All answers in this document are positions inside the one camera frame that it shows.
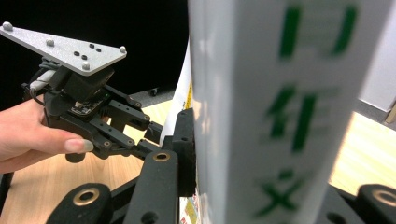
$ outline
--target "black cable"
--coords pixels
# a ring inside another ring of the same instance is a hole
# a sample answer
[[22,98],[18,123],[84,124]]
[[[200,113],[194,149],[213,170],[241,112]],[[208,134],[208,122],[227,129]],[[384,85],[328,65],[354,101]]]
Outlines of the black cable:
[[44,105],[44,103],[37,98],[37,95],[35,94],[35,90],[30,89],[29,93],[32,99],[34,99],[38,104]]
[[6,202],[13,176],[14,172],[0,175],[0,214],[3,212],[4,203]]
[[51,61],[50,59],[47,59],[45,57],[41,58],[42,63],[39,65],[40,68],[45,68],[47,70],[58,70],[58,68],[61,66],[60,64]]
[[46,68],[38,69],[38,71],[35,72],[35,74],[30,78],[29,84],[36,81],[39,77],[41,77],[41,75],[43,75],[47,71],[48,71],[48,69],[46,69]]

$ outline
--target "screw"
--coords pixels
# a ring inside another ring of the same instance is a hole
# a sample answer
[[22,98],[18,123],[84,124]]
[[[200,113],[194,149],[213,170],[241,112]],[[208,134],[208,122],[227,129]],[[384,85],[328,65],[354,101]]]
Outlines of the screw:
[[47,43],[47,46],[50,46],[50,47],[53,47],[55,45],[55,42],[53,41],[52,38],[47,38],[46,43]]
[[8,21],[3,22],[3,28],[7,31],[12,31],[13,30],[13,26],[11,23],[9,23]]
[[75,107],[77,108],[82,108],[83,104],[80,102],[76,102]]
[[82,63],[82,69],[84,70],[90,70],[90,64],[87,62],[83,62]]
[[121,47],[120,47],[120,52],[121,52],[121,53],[126,53],[126,48],[125,48],[124,46],[121,46]]

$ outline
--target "wooden table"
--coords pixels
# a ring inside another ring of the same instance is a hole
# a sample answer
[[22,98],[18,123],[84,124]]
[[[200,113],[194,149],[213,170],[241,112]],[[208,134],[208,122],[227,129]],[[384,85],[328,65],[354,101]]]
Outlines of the wooden table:
[[[171,102],[144,108],[151,119],[164,124]],[[134,140],[142,132],[128,129]],[[102,161],[87,154],[72,164],[63,155],[15,173],[0,223],[45,223],[55,206],[71,189],[86,183],[103,183],[115,189],[139,175],[143,162],[114,156]],[[355,194],[365,183],[396,188],[396,132],[354,114],[330,183]]]

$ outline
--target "finger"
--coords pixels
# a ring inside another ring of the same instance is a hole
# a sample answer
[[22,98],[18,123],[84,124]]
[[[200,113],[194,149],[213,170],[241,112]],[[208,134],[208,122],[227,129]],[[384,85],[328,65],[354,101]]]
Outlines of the finger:
[[43,161],[44,159],[47,159],[51,156],[53,156],[53,154],[36,150],[29,150],[18,157],[13,157],[5,161],[0,161],[0,174],[20,170],[39,161]]
[[50,154],[83,153],[93,150],[93,143],[65,130],[41,126],[27,141],[29,148]]

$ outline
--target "silver metal plate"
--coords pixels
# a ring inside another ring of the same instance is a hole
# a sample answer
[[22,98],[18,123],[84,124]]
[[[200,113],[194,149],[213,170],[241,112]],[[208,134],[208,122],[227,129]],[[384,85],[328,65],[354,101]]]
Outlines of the silver metal plate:
[[127,54],[124,47],[118,49],[16,27],[1,26],[0,34],[83,76],[90,76]]

